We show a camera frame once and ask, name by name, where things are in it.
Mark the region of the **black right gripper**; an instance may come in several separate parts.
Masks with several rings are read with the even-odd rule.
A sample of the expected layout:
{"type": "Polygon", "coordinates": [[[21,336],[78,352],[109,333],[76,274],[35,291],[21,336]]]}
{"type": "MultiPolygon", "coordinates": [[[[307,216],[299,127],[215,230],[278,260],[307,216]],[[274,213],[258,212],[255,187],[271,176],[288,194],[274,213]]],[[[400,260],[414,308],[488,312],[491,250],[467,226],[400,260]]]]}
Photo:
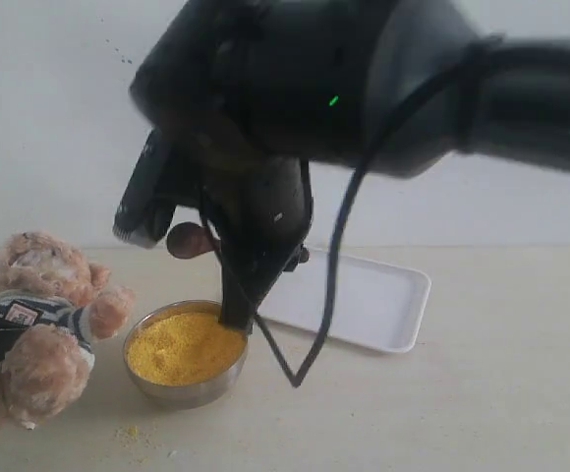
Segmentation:
{"type": "Polygon", "coordinates": [[[179,203],[193,207],[215,226],[222,244],[275,240],[255,262],[221,261],[219,321],[248,333],[258,307],[283,271],[306,259],[303,247],[313,218],[309,164],[242,137],[176,137],[168,177],[179,203]]]}

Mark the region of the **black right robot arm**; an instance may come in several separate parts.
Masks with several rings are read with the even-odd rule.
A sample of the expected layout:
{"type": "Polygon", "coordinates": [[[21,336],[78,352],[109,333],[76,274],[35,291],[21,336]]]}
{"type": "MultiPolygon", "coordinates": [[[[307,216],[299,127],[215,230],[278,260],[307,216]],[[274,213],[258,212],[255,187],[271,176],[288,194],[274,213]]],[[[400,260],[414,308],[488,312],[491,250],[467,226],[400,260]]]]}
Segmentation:
{"type": "Polygon", "coordinates": [[[151,132],[114,219],[215,227],[225,324],[302,260],[309,165],[411,178],[450,151],[570,173],[570,38],[482,36],[450,1],[190,1],[138,67],[151,132]]]}

